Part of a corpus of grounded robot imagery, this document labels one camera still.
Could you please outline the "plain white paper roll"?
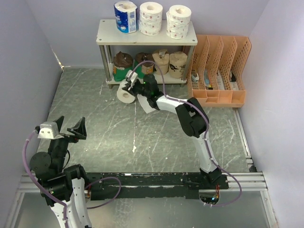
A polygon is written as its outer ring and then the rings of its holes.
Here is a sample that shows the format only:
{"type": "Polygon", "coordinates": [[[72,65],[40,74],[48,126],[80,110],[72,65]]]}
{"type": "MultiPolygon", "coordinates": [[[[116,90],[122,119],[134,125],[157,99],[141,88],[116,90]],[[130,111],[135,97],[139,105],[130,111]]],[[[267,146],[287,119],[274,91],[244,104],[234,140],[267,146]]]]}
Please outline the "plain white paper roll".
{"type": "Polygon", "coordinates": [[[143,108],[143,110],[149,114],[153,111],[156,111],[155,108],[151,107],[151,105],[148,102],[148,98],[143,95],[143,85],[136,81],[136,83],[131,86],[131,83],[127,82],[126,80],[123,80],[119,88],[117,90],[117,98],[126,104],[133,103],[136,99],[138,100],[140,106],[143,108]]]}

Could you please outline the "green roll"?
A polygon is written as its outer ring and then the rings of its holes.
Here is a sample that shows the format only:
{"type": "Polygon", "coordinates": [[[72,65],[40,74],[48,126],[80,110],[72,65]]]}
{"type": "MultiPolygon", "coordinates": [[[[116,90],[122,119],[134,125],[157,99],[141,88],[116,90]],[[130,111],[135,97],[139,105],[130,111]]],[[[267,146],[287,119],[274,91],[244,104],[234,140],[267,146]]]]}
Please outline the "green roll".
{"type": "Polygon", "coordinates": [[[113,77],[114,81],[120,82],[125,79],[129,70],[133,69],[133,58],[131,55],[118,52],[113,59],[113,77]]]}
{"type": "Polygon", "coordinates": [[[134,66],[136,67],[139,63],[144,62],[135,71],[140,79],[143,79],[145,75],[149,75],[153,73],[154,71],[154,63],[152,63],[153,61],[154,59],[151,53],[140,52],[136,54],[134,66]]]}

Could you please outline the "tan roll with tail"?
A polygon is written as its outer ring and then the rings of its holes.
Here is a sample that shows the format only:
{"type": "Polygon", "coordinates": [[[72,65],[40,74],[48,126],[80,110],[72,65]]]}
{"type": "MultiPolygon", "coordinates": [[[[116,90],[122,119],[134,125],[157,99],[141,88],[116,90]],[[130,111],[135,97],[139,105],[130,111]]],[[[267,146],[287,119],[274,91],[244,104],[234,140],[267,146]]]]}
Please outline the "tan roll with tail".
{"type": "Polygon", "coordinates": [[[169,68],[169,57],[170,57],[168,50],[157,49],[152,53],[152,57],[154,59],[154,62],[160,67],[160,70],[158,67],[154,67],[155,73],[157,75],[161,75],[161,73],[163,75],[166,74],[169,68]]]}

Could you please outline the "tan paper roll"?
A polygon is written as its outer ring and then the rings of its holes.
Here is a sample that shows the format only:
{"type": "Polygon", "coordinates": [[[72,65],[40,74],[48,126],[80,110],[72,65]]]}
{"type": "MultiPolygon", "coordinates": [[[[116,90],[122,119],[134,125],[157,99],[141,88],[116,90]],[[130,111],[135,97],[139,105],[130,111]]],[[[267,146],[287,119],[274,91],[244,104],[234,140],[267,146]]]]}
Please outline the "tan paper roll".
{"type": "Polygon", "coordinates": [[[187,62],[187,55],[182,52],[174,52],[169,55],[169,74],[173,78],[182,78],[187,62]]]}

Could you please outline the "red-dotted paper roll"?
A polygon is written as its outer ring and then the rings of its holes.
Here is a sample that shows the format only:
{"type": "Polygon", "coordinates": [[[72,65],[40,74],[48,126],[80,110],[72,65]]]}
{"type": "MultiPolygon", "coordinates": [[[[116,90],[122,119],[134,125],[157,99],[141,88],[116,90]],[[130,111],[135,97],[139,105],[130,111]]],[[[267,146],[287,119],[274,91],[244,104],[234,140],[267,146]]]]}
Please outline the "red-dotted paper roll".
{"type": "Polygon", "coordinates": [[[163,6],[157,2],[145,2],[139,9],[139,31],[147,36],[156,36],[162,27],[163,6]]]}
{"type": "Polygon", "coordinates": [[[184,5],[173,5],[166,12],[167,36],[182,39],[187,36],[191,18],[191,9],[184,5]]]}

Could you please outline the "blue tissue roll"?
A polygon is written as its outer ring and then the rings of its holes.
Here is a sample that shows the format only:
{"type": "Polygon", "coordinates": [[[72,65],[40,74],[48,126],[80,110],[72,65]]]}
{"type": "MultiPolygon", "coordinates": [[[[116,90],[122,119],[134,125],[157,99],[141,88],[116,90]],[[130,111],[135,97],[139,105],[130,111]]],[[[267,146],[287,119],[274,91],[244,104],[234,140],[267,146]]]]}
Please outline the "blue tissue roll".
{"type": "Polygon", "coordinates": [[[137,6],[132,1],[123,0],[115,3],[114,14],[120,32],[130,34],[137,31],[137,6]]]}

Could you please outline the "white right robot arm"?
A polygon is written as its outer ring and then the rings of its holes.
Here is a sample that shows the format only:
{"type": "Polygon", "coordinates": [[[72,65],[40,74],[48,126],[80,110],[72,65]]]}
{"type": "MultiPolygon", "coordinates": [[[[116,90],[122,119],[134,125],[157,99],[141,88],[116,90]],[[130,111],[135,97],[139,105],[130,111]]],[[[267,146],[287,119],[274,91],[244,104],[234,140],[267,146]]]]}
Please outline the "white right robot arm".
{"type": "Polygon", "coordinates": [[[199,189],[227,189],[227,177],[213,154],[209,141],[209,118],[194,97],[178,99],[160,91],[154,75],[146,75],[140,82],[136,75],[124,79],[117,91],[123,103],[137,99],[146,113],[155,110],[176,114],[184,133],[194,143],[199,157],[199,174],[183,182],[199,189]]]}

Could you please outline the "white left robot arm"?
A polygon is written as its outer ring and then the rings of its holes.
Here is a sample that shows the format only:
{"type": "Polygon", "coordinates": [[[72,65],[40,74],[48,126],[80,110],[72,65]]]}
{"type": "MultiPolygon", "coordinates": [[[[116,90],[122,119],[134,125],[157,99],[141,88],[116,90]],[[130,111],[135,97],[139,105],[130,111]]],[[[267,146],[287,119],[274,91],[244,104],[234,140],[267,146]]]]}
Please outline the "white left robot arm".
{"type": "Polygon", "coordinates": [[[50,140],[46,152],[37,152],[29,162],[40,191],[55,214],[62,228],[90,228],[90,221],[85,207],[85,188],[89,178],[80,164],[67,167],[70,159],[68,146],[85,140],[87,137],[85,121],[82,117],[75,126],[68,128],[68,133],[61,133],[64,117],[36,126],[34,132],[40,139],[50,140]]]}

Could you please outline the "white two-tier shelf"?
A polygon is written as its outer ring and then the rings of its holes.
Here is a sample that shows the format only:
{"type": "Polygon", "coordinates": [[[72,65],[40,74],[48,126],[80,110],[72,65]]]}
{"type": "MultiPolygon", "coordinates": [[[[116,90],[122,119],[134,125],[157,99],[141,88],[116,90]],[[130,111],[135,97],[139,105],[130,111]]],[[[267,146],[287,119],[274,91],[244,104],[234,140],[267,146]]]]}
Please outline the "white two-tier shelf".
{"type": "Polygon", "coordinates": [[[192,22],[189,23],[188,34],[183,39],[173,39],[166,34],[167,21],[162,21],[161,31],[156,36],[147,36],[137,31],[131,34],[124,34],[116,27],[114,19],[102,19],[99,22],[99,27],[96,35],[96,44],[99,46],[102,63],[105,72],[105,82],[111,89],[114,85],[118,85],[112,75],[113,57],[111,52],[112,46],[185,46],[189,51],[187,53],[187,61],[182,78],[176,79],[171,77],[168,73],[164,75],[165,84],[179,84],[187,83],[187,74],[191,71],[192,57],[194,49],[198,44],[198,39],[194,30],[192,22]]]}

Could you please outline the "items in file organizer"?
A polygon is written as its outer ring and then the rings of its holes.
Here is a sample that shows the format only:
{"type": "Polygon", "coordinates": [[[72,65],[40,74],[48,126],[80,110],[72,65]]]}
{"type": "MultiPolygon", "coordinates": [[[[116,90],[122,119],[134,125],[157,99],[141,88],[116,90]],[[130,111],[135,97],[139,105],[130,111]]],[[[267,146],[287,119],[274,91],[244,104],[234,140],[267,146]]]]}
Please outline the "items in file organizer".
{"type": "MultiPolygon", "coordinates": [[[[192,70],[190,74],[192,81],[192,86],[195,89],[198,89],[201,83],[200,75],[198,71],[192,70]]],[[[239,86],[237,84],[237,78],[235,74],[230,70],[228,74],[228,81],[224,81],[224,77],[221,72],[218,70],[216,76],[211,79],[208,75],[208,71],[204,69],[203,71],[203,84],[207,90],[229,90],[228,84],[230,84],[230,89],[233,91],[239,91],[239,86]]]]}

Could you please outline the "orange plastic file organizer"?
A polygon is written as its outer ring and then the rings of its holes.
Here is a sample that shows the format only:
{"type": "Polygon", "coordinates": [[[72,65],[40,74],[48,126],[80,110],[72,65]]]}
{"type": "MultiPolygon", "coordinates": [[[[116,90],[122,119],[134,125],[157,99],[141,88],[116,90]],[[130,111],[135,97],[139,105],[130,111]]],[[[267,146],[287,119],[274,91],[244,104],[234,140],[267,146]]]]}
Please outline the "orange plastic file organizer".
{"type": "Polygon", "coordinates": [[[242,73],[251,43],[246,36],[197,35],[187,75],[189,97],[205,107],[241,108],[246,90],[242,73]]]}

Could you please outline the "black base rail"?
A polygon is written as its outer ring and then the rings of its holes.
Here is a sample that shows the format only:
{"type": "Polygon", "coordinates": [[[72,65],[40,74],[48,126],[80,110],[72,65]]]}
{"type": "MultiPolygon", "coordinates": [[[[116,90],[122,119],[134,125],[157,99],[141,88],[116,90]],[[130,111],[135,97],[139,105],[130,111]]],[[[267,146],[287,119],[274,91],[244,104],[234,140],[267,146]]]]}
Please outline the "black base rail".
{"type": "Polygon", "coordinates": [[[228,189],[224,174],[207,177],[201,172],[113,173],[88,172],[91,200],[174,198],[198,199],[200,192],[228,189]]]}

